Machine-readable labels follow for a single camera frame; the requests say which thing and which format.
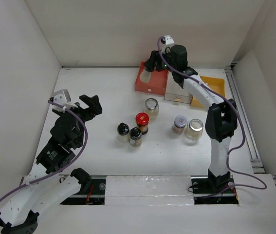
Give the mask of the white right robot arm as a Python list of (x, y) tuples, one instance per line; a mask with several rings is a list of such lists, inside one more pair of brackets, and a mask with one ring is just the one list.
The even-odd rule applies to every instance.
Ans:
[(168, 70), (173, 80), (206, 109), (205, 131), (211, 140), (211, 163), (203, 195), (209, 198), (228, 190), (231, 182), (229, 146), (239, 120), (235, 101), (217, 94), (203, 82), (197, 71), (188, 66), (187, 51), (182, 45), (165, 45), (151, 51), (144, 68), (147, 72)]

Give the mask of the silver-cap white spice shaker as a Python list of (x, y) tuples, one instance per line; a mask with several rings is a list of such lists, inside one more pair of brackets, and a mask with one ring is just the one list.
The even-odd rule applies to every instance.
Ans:
[(143, 83), (149, 83), (151, 80), (152, 72), (149, 72), (145, 69), (140, 73), (139, 79)]

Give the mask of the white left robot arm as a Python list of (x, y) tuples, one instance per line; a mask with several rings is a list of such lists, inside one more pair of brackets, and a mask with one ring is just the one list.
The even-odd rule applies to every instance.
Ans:
[(55, 93), (49, 99), (58, 119), (22, 184), (0, 198), (1, 233), (32, 234), (38, 227), (39, 217), (48, 208), (91, 188), (92, 177), (77, 168), (60, 185), (47, 189), (49, 179), (71, 166), (83, 153), (88, 141), (85, 123), (102, 114), (97, 95), (81, 95), (79, 99), (88, 107), (72, 103), (70, 96), (62, 93)]

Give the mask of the white-lid small brown jar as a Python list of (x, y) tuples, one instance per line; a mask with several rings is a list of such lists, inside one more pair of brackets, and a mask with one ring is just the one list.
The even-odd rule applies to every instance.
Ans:
[(176, 116), (172, 125), (172, 131), (177, 134), (181, 134), (187, 125), (187, 119), (185, 116)]

